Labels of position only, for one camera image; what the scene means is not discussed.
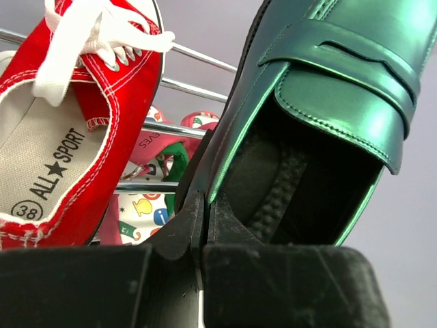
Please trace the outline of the pink letter sandal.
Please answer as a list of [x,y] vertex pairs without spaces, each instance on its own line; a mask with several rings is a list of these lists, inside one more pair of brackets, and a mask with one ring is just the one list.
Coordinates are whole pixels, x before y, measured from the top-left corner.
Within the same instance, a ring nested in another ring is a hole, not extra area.
[[188,114],[182,121],[181,125],[189,128],[201,130],[214,130],[219,122],[220,117],[209,111],[196,111]]
[[[141,131],[123,180],[179,182],[189,156],[188,137]],[[136,245],[159,231],[173,217],[173,194],[140,193],[114,195],[100,226],[101,245]]]

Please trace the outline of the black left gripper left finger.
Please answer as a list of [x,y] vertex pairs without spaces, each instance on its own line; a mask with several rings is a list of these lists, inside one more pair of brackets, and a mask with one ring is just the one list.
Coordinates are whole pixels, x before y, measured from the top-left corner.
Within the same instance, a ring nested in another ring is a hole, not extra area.
[[1,252],[2,327],[197,327],[203,196],[137,246]]

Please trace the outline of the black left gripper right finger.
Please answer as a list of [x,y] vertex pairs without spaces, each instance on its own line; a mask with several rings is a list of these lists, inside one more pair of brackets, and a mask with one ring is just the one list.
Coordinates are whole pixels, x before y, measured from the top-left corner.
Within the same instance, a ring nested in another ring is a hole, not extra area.
[[348,247],[265,245],[211,205],[203,248],[206,327],[389,327],[369,261]]

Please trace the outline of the green loafer front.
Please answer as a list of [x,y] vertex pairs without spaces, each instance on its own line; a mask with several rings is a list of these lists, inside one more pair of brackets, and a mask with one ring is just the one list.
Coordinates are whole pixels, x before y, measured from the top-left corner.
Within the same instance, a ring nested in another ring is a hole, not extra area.
[[175,209],[225,197],[262,243],[341,244],[400,171],[435,41],[435,1],[264,1]]

